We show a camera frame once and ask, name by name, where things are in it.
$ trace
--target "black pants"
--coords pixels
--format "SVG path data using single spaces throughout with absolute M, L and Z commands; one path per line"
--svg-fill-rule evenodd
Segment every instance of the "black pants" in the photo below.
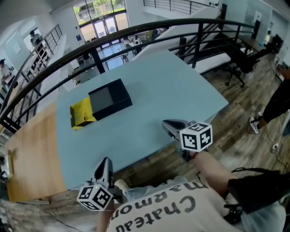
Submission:
M 271 97 L 263 113 L 264 120 L 269 123 L 290 109 L 290 80 L 284 80 Z

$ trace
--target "yellow box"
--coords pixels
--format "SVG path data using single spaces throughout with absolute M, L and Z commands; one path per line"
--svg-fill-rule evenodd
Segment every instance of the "yellow box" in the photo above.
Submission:
M 82 127 L 97 121 L 92 115 L 92 106 L 90 97 L 70 106 L 71 126 L 76 131 Z

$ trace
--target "black railing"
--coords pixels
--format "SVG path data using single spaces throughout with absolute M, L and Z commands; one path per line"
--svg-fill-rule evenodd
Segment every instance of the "black railing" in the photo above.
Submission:
M 20 70 L 18 71 L 15 77 L 15 81 L 11 84 L 7 92 L 6 98 L 3 101 L 1 111 L 3 111 L 3 109 L 7 106 L 7 103 L 14 89 L 14 86 L 20 76 L 23 77 L 23 80 L 18 88 L 18 91 L 20 91 L 21 88 L 23 87 L 24 81 L 29 83 L 32 78 L 37 76 L 42 71 L 42 69 L 46 68 L 49 62 L 50 56 L 53 55 L 53 52 L 61 36 L 62 36 L 62 31 L 59 25 L 57 25 L 44 38 L 42 38 L 42 40 L 39 42 L 37 46 L 34 47 L 34 50 L 26 58 L 25 62 L 22 64 Z M 36 94 L 36 98 L 41 97 L 41 93 L 39 92 L 39 89 L 40 88 L 36 88 L 36 87 L 32 89 L 29 102 L 32 101 L 34 93 Z M 19 114 L 22 113 L 23 106 L 24 106 L 24 101 L 21 104 Z M 13 118 L 13 115 L 14 115 L 14 109 L 12 110 L 10 114 L 10 119 Z
M 115 54 L 112 54 L 110 56 L 107 56 L 103 59 L 100 59 L 97 48 L 107 44 L 111 41 L 114 41 L 116 39 L 122 39 L 126 38 L 130 35 L 134 35 L 140 32 L 145 32 L 148 30 L 153 30 L 153 29 L 158 29 L 158 28 L 166 28 L 166 27 L 171 27 L 171 26 L 179 26 L 179 25 L 187 25 L 187 24 L 198 24 L 199 29 L 198 31 L 194 32 L 189 32 L 186 34 L 179 34 L 179 35 L 174 35 L 174 36 L 169 36 L 166 38 L 162 39 L 155 39 L 153 41 L 149 41 L 147 43 L 142 43 L 139 45 L 136 45 L 134 47 L 126 48 L 124 50 L 121 50 Z M 47 95 L 49 95 L 51 92 L 59 88 L 60 86 L 64 85 L 68 81 L 72 80 L 76 76 L 80 75 L 81 73 L 85 72 L 86 70 L 96 66 L 99 70 L 100 73 L 103 73 L 105 71 L 102 63 L 105 61 L 108 61 L 112 58 L 115 58 L 117 56 L 120 56 L 122 54 L 125 54 L 129 51 L 139 49 L 142 47 L 146 47 L 150 44 L 155 44 L 155 43 L 161 43 L 166 40 L 172 40 L 180 37 L 186 37 L 186 36 L 191 36 L 191 35 L 197 35 L 197 40 L 194 43 L 188 43 L 185 45 L 181 46 L 174 46 L 173 48 L 169 48 L 170 51 L 178 50 L 181 47 L 192 47 L 195 45 L 195 51 L 194 53 L 189 53 L 189 54 L 181 54 L 180 57 L 186 57 L 186 56 L 194 56 L 193 59 L 193 67 L 195 67 L 196 61 L 200 59 L 200 54 L 205 50 L 200 51 L 200 44 L 202 43 L 208 43 L 211 41 L 215 41 L 214 39 L 212 40 L 207 40 L 207 41 L 201 41 L 201 38 L 204 34 L 211 34 L 211 33 L 217 33 L 216 30 L 210 30 L 210 31 L 203 31 L 203 25 L 204 24 L 224 24 L 224 25 L 235 25 L 238 28 L 237 30 L 224 30 L 224 31 L 219 31 L 219 32 L 224 32 L 224 33 L 235 33 L 235 37 L 229 38 L 229 40 L 232 41 L 232 43 L 235 43 L 236 37 L 239 35 L 239 33 L 252 33 L 249 31 L 241 31 L 241 27 L 246 27 L 246 28 L 253 28 L 251 25 L 247 24 L 242 24 L 238 22 L 232 22 L 232 21 L 224 21 L 224 20 L 217 20 L 217 19 L 174 19 L 174 20 L 165 20 L 165 21 L 159 21 L 159 22 L 153 22 L 153 23 L 148 23 L 148 24 L 142 24 L 134 27 L 130 27 L 118 32 L 114 32 L 112 34 L 109 34 L 107 36 L 101 37 L 99 39 L 93 40 L 92 42 L 89 42 L 74 51 L 66 54 L 56 62 L 52 63 L 50 66 L 46 67 L 42 72 L 40 72 L 35 78 L 31 79 L 29 83 L 24 86 L 18 94 L 10 101 L 9 104 L 7 104 L 6 107 L 3 107 L 1 109 L 1 114 L 0 114 L 0 124 L 5 126 L 8 130 L 10 130 L 12 133 L 16 132 L 19 129 L 19 122 L 22 117 L 25 116 L 33 107 L 36 107 L 37 104 L 43 100 Z M 73 61 L 74 59 L 77 59 L 78 57 L 81 57 L 84 54 L 90 53 L 94 59 L 94 63 L 90 64 L 84 68 L 81 68 L 77 72 L 73 73 L 72 75 L 68 76 L 67 78 L 63 79 L 59 83 L 57 83 L 55 86 L 47 90 L 45 93 L 43 93 L 39 98 L 37 98 L 35 101 L 31 102 L 25 110 L 23 110 L 19 116 L 16 118 L 15 121 L 11 120 L 10 118 L 7 119 L 7 116 L 13 111 L 13 109 L 21 102 L 22 99 L 25 99 L 25 97 L 28 95 L 30 91 L 35 89 L 37 86 L 39 86 L 43 80 L 45 80 L 48 76 L 53 74 L 55 71 L 59 70 L 69 62 Z M 17 74 L 15 79 L 13 80 L 12 86 L 15 85 L 18 77 L 20 76 L 20 73 Z
M 178 11 L 180 13 L 189 14 L 202 9 L 203 6 L 218 7 L 218 5 L 207 5 L 191 0 L 143 0 L 144 6 L 152 6 L 170 11 Z

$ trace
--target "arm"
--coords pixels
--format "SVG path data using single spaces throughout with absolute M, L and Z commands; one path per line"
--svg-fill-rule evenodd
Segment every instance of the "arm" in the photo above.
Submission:
M 195 164 L 201 174 L 205 177 L 208 185 L 219 195 L 227 192 L 227 183 L 236 176 L 222 166 L 211 154 L 202 151 L 194 158 Z
M 106 210 L 108 211 L 101 211 L 98 213 L 97 216 L 97 232 L 106 232 L 109 221 L 111 216 L 113 215 L 114 211 L 116 210 L 121 204 L 114 204 L 114 201 L 111 200 Z
M 285 70 L 281 65 L 278 65 L 277 70 L 285 79 L 290 80 L 290 69 Z

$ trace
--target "wooden floor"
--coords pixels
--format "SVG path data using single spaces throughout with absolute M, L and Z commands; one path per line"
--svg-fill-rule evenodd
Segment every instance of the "wooden floor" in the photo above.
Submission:
M 280 136 L 285 116 L 268 125 L 269 136 L 265 129 L 255 135 L 249 133 L 248 128 L 249 117 L 263 111 L 280 84 L 271 69 L 270 59 L 262 59 L 255 71 L 245 77 L 246 86 L 243 89 L 235 78 L 230 86 L 225 86 L 229 74 L 223 71 L 204 75 L 229 101 L 229 105 L 212 122 L 214 144 L 210 146 L 209 152 L 230 170 L 238 167 L 262 167 L 284 171 L 284 167 L 276 161 L 276 155 L 270 152 L 271 147 L 279 141 L 279 159 L 284 164 L 290 160 L 290 138 Z M 189 180 L 194 180 L 197 172 L 193 161 L 185 163 L 180 158 L 173 143 L 148 159 L 118 172 L 115 179 L 123 178 L 132 187 L 148 184 L 156 186 L 176 175 L 185 175 Z M 76 196 L 76 191 L 67 191 L 53 197 L 52 204 L 48 206 L 15 204 L 3 200 L 1 204 L 16 232 L 95 231 L 96 214 L 80 206 L 75 200 Z

